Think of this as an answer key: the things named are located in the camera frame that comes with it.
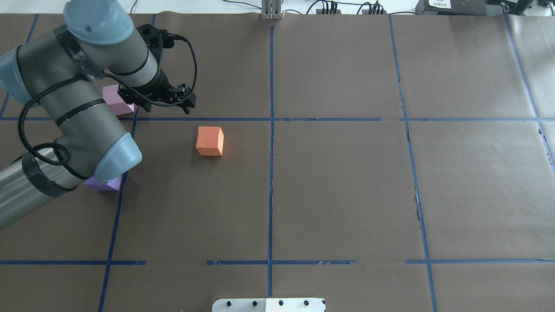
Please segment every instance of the orange cube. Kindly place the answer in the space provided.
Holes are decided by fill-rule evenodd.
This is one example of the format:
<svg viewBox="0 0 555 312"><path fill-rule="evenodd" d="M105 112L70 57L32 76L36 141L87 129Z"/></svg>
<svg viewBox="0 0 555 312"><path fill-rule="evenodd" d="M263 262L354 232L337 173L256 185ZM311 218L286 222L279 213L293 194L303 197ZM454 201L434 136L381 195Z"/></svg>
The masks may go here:
<svg viewBox="0 0 555 312"><path fill-rule="evenodd" d="M220 127L199 127L196 150L202 156L221 156L224 151L224 132Z"/></svg>

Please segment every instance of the blue joint cap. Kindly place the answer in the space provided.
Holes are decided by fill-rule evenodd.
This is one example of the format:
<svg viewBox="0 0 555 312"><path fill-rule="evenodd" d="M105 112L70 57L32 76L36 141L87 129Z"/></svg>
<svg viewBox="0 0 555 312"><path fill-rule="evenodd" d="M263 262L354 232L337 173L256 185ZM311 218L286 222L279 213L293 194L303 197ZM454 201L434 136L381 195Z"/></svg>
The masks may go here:
<svg viewBox="0 0 555 312"><path fill-rule="evenodd" d="M116 0L71 0L65 4L64 21L74 36L100 46L120 43L135 30Z"/></svg>
<svg viewBox="0 0 555 312"><path fill-rule="evenodd" d="M131 134L125 133L110 147L98 163L94 177L108 182L139 164L142 159L143 155Z"/></svg>
<svg viewBox="0 0 555 312"><path fill-rule="evenodd" d="M31 95L21 79L19 66L17 66L18 49L19 47L0 57L0 87L16 101L27 104L31 100Z"/></svg>

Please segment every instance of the purple block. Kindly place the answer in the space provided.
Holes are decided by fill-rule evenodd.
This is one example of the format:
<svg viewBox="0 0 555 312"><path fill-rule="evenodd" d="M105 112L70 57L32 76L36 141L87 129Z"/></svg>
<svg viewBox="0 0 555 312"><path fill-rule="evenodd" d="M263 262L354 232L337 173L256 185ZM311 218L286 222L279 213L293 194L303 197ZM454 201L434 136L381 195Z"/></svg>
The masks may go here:
<svg viewBox="0 0 555 312"><path fill-rule="evenodd" d="M118 94L118 84L102 88L102 97L116 116L135 112L135 104L127 104Z"/></svg>
<svg viewBox="0 0 555 312"><path fill-rule="evenodd" d="M107 190L107 191L118 191L120 185L122 184L122 176L110 180L108 182L100 181L99 179L92 177L84 182L84 184L88 187L91 187L95 190Z"/></svg>

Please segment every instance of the black cable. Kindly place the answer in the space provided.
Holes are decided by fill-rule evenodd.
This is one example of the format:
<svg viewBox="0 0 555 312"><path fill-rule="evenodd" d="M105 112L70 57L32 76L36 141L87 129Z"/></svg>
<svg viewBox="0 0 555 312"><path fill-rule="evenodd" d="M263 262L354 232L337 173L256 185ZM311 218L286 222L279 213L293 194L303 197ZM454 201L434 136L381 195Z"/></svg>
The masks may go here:
<svg viewBox="0 0 555 312"><path fill-rule="evenodd" d="M250 3L246 3L246 2L241 2L241 1L231 1L231 0L222 0L223 2L229 2L229 3L240 3L240 4L246 4L247 6L252 6L255 7L257 9L261 9L261 7L255 6L254 4L250 4Z"/></svg>
<svg viewBox="0 0 555 312"><path fill-rule="evenodd" d="M125 81L119 79L117 76L114 76L114 75L108 74L108 73L104 73L104 75L105 75L106 77L108 77L108 78L111 78L111 79L113 79L113 80L119 82L120 84L122 84L123 86L125 86L127 89L129 89L129 91L130 91L131 93L133 93L135 96L139 97L139 98L142 99L143 101L145 101L145 102L147 102L147 103L150 103L150 104L152 104L152 105L160 106L160 107L173 107L173 106L177 106L177 105L183 103L184 101L186 101L186 100L191 96L191 94L193 93L193 91L194 91L194 89L195 89L195 86L196 86L196 78L197 78L197 75L198 75L198 66L197 66L197 63L196 63L195 50L193 50L193 46L191 45L191 43L189 42L189 40L187 40L187 38L185 38L185 37L183 37L183 36L180 36L180 35L178 35L178 34L168 34L168 36L170 36L170 38L173 37L173 38L176 39L176 40L184 41L184 42L187 43L187 45L189 46L189 49L191 50L191 55L193 56L193 62L194 62L194 65L195 65L195 75L194 75L194 77L193 77L193 84L191 85L191 90L190 90L189 92L187 92L187 94L186 94L181 100L179 100L179 101L177 101L177 102L175 102L175 103L171 103L171 104L168 104L168 103L158 103L158 102L152 101L152 100L150 100L149 98L145 97L144 95L140 94L137 90L135 90L133 87L131 87L130 85L128 85Z"/></svg>
<svg viewBox="0 0 555 312"><path fill-rule="evenodd" d="M358 15L360 13L360 10L362 10L362 7L368 4L368 12L370 14L370 10L372 10L372 3L370 2L365 2L363 4L360 5L359 10L356 11L356 15Z"/></svg>
<svg viewBox="0 0 555 312"><path fill-rule="evenodd" d="M135 3L133 3L133 6L131 7L131 10L129 10L129 14L133 13L133 8L137 5L137 1L139 1L139 0L135 0Z"/></svg>
<svg viewBox="0 0 555 312"><path fill-rule="evenodd" d="M191 45L191 43L189 42L189 40L187 38L185 38L183 36L180 36L178 34L168 34L168 36L172 39L184 41L185 43L187 43L187 45L189 46L189 49L191 50L191 55L193 56L193 62L194 62L194 65L195 65L195 74L194 74L194 78L193 78L193 84L191 85L191 90L189 92L187 92L187 94L181 100L179 100L175 103L171 103L171 104L154 102L154 101L150 100L149 98L145 97L144 95L140 94L137 90L135 90L130 85L126 84L126 82L119 79L117 76L114 76L112 74L103 72L104 75L108 78L111 78L111 79L119 82L120 84L125 86L135 96L139 97L140 99L142 99L143 101L145 101L147 103L150 103L151 105L160 106L160 107L172 107L172 106L176 106L176 105L179 105L179 104L183 103L185 100L187 100L191 96L191 94L193 93L193 90L195 89L195 86L196 86L196 78L198 76L198 66L197 66L197 63L196 63L195 50L193 50L193 46ZM46 95L48 95L49 93L53 92L56 89L59 89L61 87L65 87L65 86L67 86L69 84L72 84L74 82L77 82L79 80L86 80L86 78L85 78L85 76L81 75L81 76L69 78L67 80L64 80L62 82L59 82L59 83L49 87L48 89L44 90L39 95L37 95L36 97L31 99L29 102L27 102L27 104L25 104L25 106L21 110L21 114L19 114L19 119L17 121L17 132L19 134L19 139L21 140L21 143L23 143L23 146L25 147L25 149L28 150L33 156L35 156L37 159L40 159L40 160L42 160L43 162L45 162L47 164L55 165L55 166L60 166L60 165L67 164L69 162L69 159L70 159L69 151L65 146L63 146L61 144L58 144L58 143L43 143L43 144L36 145L34 147L31 146L31 144L27 140L27 136L25 135L25 130L24 130L25 119L27 118L27 114L29 113L30 108L33 105L35 105L35 103L37 103L40 99L42 99L43 97L45 97ZM45 149L45 148L58 149L58 151L61 152L60 154L65 154L65 158L60 160L60 161L55 161L55 160L51 160L51 159L43 156L41 153L38 152L39 150Z"/></svg>
<svg viewBox="0 0 555 312"><path fill-rule="evenodd" d="M379 8L380 8L380 2L379 0L376 0L376 3L374 3L374 7L372 8L372 12L371 13L369 12L369 14L376 14Z"/></svg>
<svg viewBox="0 0 555 312"><path fill-rule="evenodd" d="M62 82L59 82L59 83L51 86L50 88L44 90L39 95L37 95L36 97L31 99L29 102L27 102L27 104L25 104L25 106L23 106L23 109L21 110L21 114L19 114L19 119L17 120L17 133L19 134L19 139L21 140L21 143L23 143L23 146L25 147L26 150L29 151L29 153L31 153L37 159L40 159L40 160L42 160L43 162L45 162L47 164L55 165L55 166L61 166L61 165L67 164L68 161L69 161L69 151L67 150L67 148L65 148L65 146L63 146L61 144L58 144L58 143L43 143L43 144L39 144L35 147L31 146L31 144L29 144L29 141L27 140L27 137L25 136L25 131L24 131L24 125L25 125L25 119L27 117L27 113L29 113L30 108L33 105L35 105L35 103L38 102L38 100L42 99L43 97L48 95L50 92L53 92L54 90L56 90L58 88L65 87L65 86L67 86L69 84L72 84L72 83L74 83L76 81L79 81L79 80L86 80L86 78L85 78L85 76L81 75L81 76L69 78L67 80L64 80ZM65 154L66 158L62 159L58 162L55 161L55 160L51 160L48 157L45 157L41 153L38 152L39 150L44 149L44 148L58 149L63 154Z"/></svg>
<svg viewBox="0 0 555 312"><path fill-rule="evenodd" d="M411 12L411 11L393 12L393 13L388 13L388 15L401 14L401 13L410 13L410 14L418 15L415 12Z"/></svg>
<svg viewBox="0 0 555 312"><path fill-rule="evenodd" d="M287 12L287 11L292 11L292 12L297 12L298 14L302 14L301 12L299 12L299 11L297 11L297 10L293 10L293 9L287 9L287 10L285 10L285 11L283 11L283 12Z"/></svg>
<svg viewBox="0 0 555 312"><path fill-rule="evenodd" d="M308 14L308 13L310 12L310 9L311 9L315 4L317 4L318 2L322 2L322 10L323 10L323 9L324 9L324 4L323 4L323 2L326 2L326 0L316 0L316 1L314 1L314 2L309 6L309 9L306 10L306 14Z"/></svg>
<svg viewBox="0 0 555 312"><path fill-rule="evenodd" d="M352 6L359 6L359 5L360 5L360 3L350 3L350 2L336 2L336 3L339 3L339 4L350 4L350 5L352 5Z"/></svg>

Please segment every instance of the blue tape line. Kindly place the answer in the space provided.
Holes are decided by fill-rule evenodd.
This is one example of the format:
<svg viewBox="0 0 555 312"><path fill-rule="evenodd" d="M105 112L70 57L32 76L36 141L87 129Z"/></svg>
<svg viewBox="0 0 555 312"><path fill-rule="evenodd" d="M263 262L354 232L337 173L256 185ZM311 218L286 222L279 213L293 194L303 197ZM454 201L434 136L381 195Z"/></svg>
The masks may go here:
<svg viewBox="0 0 555 312"><path fill-rule="evenodd" d="M120 117L121 121L131 121L131 117ZM192 122L380 122L381 118L257 118L257 117L139 117L138 121L192 121Z"/></svg>
<svg viewBox="0 0 555 312"><path fill-rule="evenodd" d="M273 260L272 265L351 265L356 260ZM266 260L217 260L206 265L268 265Z"/></svg>
<svg viewBox="0 0 555 312"><path fill-rule="evenodd" d="M37 20L38 14L35 14L35 17L33 18L33 23L31 24L31 29L29 29L29 34L27 35L27 39L25 40L25 44L31 41L31 36L33 35L34 27L37 25Z"/></svg>
<svg viewBox="0 0 555 312"><path fill-rule="evenodd" d="M546 149L547 157L549 158L549 162L551 163L551 171L553 171L553 174L555 174L555 163L553 162L553 155L551 154L551 150L549 149L549 144L547 143L547 139L546 139L546 133L543 131L542 122L539 119L538 110L536 109L536 103L532 98L532 92L530 91L528 80L526 79L526 75L524 74L524 69L522 68L522 63L520 61L520 57L518 56L517 48L514 44L509 18L507 17L507 15L504 15L504 17L505 17L505 24L507 25L507 32L509 34L509 42L511 44L511 49L513 50L514 58L517 61L518 70L520 71L522 81L524 81L524 88L526 90L526 95L528 96L528 100L530 101L530 105L532 106L534 117L536 118L536 122L538 123L538 129L541 132L543 146Z"/></svg>
<svg viewBox="0 0 555 312"><path fill-rule="evenodd" d="M381 118L275 118L277 122L380 122Z"/></svg>
<svg viewBox="0 0 555 312"><path fill-rule="evenodd" d="M135 116L133 117L133 126L131 128L131 137L135 136L135 127L137 126L137 115L139 114L139 108L135 111ZM106 271L104 272L104 281L102 283L102 292L100 293L100 302L98 304L98 312L102 312L104 309L104 299L106 297L106 289L108 288L108 279L110 277L110 266L112 265L112 256L114 254L115 237L118 232L119 224L119 214L122 211L123 202L123 190L125 187L125 182L127 181L127 172L122 176L122 185L119 191L118 207L115 211L114 227L112 229L112 238L110 239L110 248L108 249L108 260L106 261Z"/></svg>
<svg viewBox="0 0 555 312"><path fill-rule="evenodd" d="M133 118L121 117L131 121ZM225 117L139 117L138 121L192 121L192 122L269 122L270 118L225 118Z"/></svg>
<svg viewBox="0 0 555 312"><path fill-rule="evenodd" d="M270 27L270 194L268 203L268 298L272 298L274 240L274 27Z"/></svg>
<svg viewBox="0 0 555 312"><path fill-rule="evenodd" d="M106 265L100 260L0 260L0 265ZM146 265L146 261L112 261L112 265Z"/></svg>
<svg viewBox="0 0 555 312"><path fill-rule="evenodd" d="M112 260L110 265L146 265L146 261Z"/></svg>
<svg viewBox="0 0 555 312"><path fill-rule="evenodd" d="M351 265L356 260L274 260L275 265Z"/></svg>
<svg viewBox="0 0 555 312"><path fill-rule="evenodd" d="M437 303L436 303L436 292L433 286L433 276L432 276L432 265L430 264L430 253L428 251L428 240L426 238L426 227L424 225L424 215L422 213L422 204L420 201L420 189L418 188L418 177L416 175L416 166L414 160L414 154L412 152L412 143L410 137L410 130L408 128L408 117L407 117L407 109L405 104L405 96L403 95L403 89L401 88L401 70L399 68L399 59L397 57L397 47L395 45L395 33L393 31L393 20L391 19L391 15L387 16L389 18L389 29L391 33L391 45L393 47L393 58L395 59L395 70L397 72L397 85L399 88L399 96L401 97L402 103L402 110L403 110L403 123L405 124L405 132L407 136L407 144L408 144L408 154L411 161L411 169L412 169L412 180L415 186L415 195L416 195L416 204L418 206L418 214L420 215L420 231L422 234L422 243L424 246L424 256L426 258L426 269L428 272L428 284L430 286L430 296L432 300L432 308L433 312L437 312Z"/></svg>
<svg viewBox="0 0 555 312"><path fill-rule="evenodd" d="M206 265L268 265L267 260L217 260L206 261Z"/></svg>
<svg viewBox="0 0 555 312"><path fill-rule="evenodd" d="M550 263L553 259L431 259L431 264ZM426 264L425 260L405 260L405 264Z"/></svg>
<svg viewBox="0 0 555 312"><path fill-rule="evenodd" d="M2 108L0 108L0 118L1 118L0 120L4 120L4 118L2 118L2 115L4 115L4 110L6 110L6 105L8 104L8 100L9 100L9 94L6 94L6 96L4 97L4 102L2 103Z"/></svg>
<svg viewBox="0 0 555 312"><path fill-rule="evenodd" d="M87 260L0 260L0 265L106 265L106 261Z"/></svg>
<svg viewBox="0 0 555 312"><path fill-rule="evenodd" d="M407 118L409 122L535 122L534 118Z"/></svg>

